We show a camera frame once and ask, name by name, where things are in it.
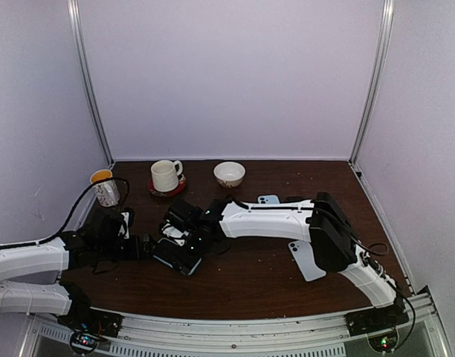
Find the purple phone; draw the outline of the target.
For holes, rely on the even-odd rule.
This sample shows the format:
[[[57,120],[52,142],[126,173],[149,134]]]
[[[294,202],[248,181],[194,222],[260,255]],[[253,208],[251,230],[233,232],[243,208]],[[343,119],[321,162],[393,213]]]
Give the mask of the purple phone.
[[[301,202],[303,200],[304,198],[302,196],[288,196],[285,198],[286,203]]]

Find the white phone from blue case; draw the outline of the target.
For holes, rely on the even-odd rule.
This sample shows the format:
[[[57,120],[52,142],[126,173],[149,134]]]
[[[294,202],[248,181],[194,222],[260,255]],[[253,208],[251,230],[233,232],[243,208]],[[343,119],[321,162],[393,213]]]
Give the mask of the white phone from blue case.
[[[295,240],[288,244],[291,255],[297,264],[304,280],[312,282],[326,276],[326,272],[317,267],[310,242]]]

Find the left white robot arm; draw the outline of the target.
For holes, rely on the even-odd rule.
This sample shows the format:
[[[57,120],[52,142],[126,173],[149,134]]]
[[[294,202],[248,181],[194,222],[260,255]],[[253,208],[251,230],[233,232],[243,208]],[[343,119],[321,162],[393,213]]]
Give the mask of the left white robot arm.
[[[73,283],[24,283],[20,277],[90,267],[99,274],[99,263],[145,260],[150,257],[149,235],[132,235],[132,209],[117,212],[99,209],[76,231],[51,237],[0,245],[0,314],[48,313],[68,316],[81,330],[91,329],[96,313],[84,292]]]

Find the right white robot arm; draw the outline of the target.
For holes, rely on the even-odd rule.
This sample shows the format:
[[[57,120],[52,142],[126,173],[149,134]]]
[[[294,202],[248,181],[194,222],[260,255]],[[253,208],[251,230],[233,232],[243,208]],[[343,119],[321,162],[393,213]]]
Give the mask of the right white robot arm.
[[[328,193],[315,199],[278,204],[247,203],[232,196],[215,199],[206,210],[179,199],[164,216],[160,232],[182,241],[187,254],[198,259],[211,242],[244,237],[283,238],[304,242],[308,259],[323,272],[346,277],[375,307],[370,320],[386,328],[404,307],[404,295],[377,257],[375,244],[366,247]]]

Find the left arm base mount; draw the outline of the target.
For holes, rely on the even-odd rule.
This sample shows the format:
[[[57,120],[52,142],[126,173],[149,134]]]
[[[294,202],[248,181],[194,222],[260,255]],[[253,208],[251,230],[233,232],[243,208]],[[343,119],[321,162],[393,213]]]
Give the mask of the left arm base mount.
[[[57,316],[57,322],[72,331],[68,342],[72,351],[87,356],[107,342],[107,337],[118,337],[123,316],[94,309],[89,300],[73,300],[68,312]]]

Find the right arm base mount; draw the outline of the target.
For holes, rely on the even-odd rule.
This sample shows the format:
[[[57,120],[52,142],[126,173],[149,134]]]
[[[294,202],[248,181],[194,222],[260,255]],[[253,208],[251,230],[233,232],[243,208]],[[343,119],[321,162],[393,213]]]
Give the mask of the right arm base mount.
[[[345,315],[351,337],[366,335],[370,348],[382,355],[393,353],[400,345],[398,325],[407,323],[409,315],[403,298],[383,308],[369,308]]]

